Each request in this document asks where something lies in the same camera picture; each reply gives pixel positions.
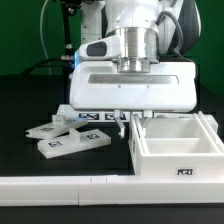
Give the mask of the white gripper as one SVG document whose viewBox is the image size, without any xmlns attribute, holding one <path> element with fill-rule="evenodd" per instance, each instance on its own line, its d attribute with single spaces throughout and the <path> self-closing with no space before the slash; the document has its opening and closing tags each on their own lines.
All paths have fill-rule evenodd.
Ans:
<svg viewBox="0 0 224 224">
<path fill-rule="evenodd" d="M 148 73 L 119 73 L 110 61 L 82 62 L 73 72 L 70 105 L 76 110 L 114 111 L 125 137 L 123 111 L 144 111 L 143 130 L 153 112 L 188 112 L 196 105 L 196 66 L 192 62 L 160 62 Z"/>
</svg>

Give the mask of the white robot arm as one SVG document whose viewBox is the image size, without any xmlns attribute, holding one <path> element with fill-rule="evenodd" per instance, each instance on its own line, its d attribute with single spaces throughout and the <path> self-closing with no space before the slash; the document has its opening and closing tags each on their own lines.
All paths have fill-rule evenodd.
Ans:
<svg viewBox="0 0 224 224">
<path fill-rule="evenodd" d="M 195 63 L 183 57 L 201 32 L 195 0 L 104 0 L 106 28 L 78 49 L 70 105 L 78 111 L 188 112 L 196 105 Z"/>
</svg>

